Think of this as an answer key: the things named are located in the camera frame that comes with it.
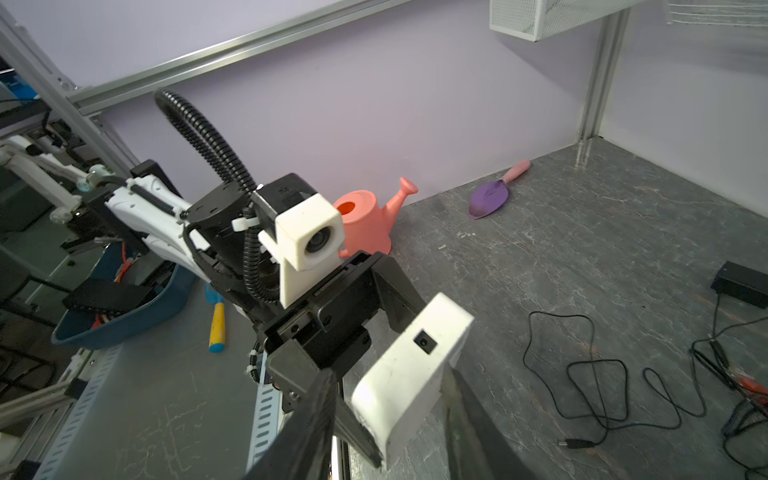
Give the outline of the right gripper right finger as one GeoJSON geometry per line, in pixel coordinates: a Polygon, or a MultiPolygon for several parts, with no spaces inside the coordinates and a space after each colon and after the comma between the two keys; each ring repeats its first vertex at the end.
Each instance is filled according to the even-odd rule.
{"type": "Polygon", "coordinates": [[[443,371],[445,445],[451,479],[536,479],[498,430],[461,374],[443,371]]]}

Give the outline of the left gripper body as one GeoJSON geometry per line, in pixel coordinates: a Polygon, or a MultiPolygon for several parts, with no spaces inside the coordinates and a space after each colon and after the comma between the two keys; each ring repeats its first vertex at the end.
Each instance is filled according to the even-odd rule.
{"type": "Polygon", "coordinates": [[[382,308],[373,275],[382,253],[360,251],[257,330],[260,352],[294,339],[321,369],[344,376],[370,348],[365,323],[382,308]]]}

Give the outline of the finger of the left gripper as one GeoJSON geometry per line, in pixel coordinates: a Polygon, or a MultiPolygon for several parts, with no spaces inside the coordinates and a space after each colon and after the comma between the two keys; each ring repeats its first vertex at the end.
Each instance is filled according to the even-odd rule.
{"type": "Polygon", "coordinates": [[[293,414],[267,452],[268,459],[285,460],[289,468],[328,467],[332,438],[337,437],[372,466],[382,465],[379,447],[340,395],[332,369],[319,368],[295,340],[270,354],[266,367],[294,404],[293,414]]]}
{"type": "Polygon", "coordinates": [[[372,267],[372,273],[390,329],[403,333],[417,315],[426,307],[398,262],[389,255],[380,254],[372,267]]]}

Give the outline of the white network switch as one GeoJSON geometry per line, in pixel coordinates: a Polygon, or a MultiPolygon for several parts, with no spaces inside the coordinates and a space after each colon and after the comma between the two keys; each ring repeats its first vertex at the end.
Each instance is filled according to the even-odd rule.
{"type": "Polygon", "coordinates": [[[402,456],[440,399],[443,371],[456,365],[473,321],[437,294],[358,382],[351,407],[372,435],[382,469],[402,456]]]}

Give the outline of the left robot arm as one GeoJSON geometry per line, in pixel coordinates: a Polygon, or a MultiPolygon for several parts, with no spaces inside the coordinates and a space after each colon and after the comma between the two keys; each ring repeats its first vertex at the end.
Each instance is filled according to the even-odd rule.
{"type": "Polygon", "coordinates": [[[297,341],[315,365],[346,373],[366,352],[365,323],[385,312],[404,330],[424,301],[391,257],[392,220],[415,185],[402,179],[384,217],[370,222],[376,197],[355,191],[328,202],[296,174],[258,185],[217,129],[182,96],[155,94],[158,108],[220,177],[196,203],[180,197],[152,161],[121,178],[108,167],[83,171],[58,160],[40,99],[13,99],[1,115],[1,160],[30,162],[47,191],[57,177],[75,182],[81,205],[133,252],[154,253],[206,281],[236,305],[258,333],[250,370],[285,343],[297,341]]]}

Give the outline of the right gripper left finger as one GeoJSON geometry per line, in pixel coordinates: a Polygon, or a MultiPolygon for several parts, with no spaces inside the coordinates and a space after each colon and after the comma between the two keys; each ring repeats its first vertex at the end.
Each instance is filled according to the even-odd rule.
{"type": "Polygon", "coordinates": [[[307,399],[286,422],[266,454],[243,476],[261,479],[328,479],[335,422],[337,377],[321,370],[307,399]]]}

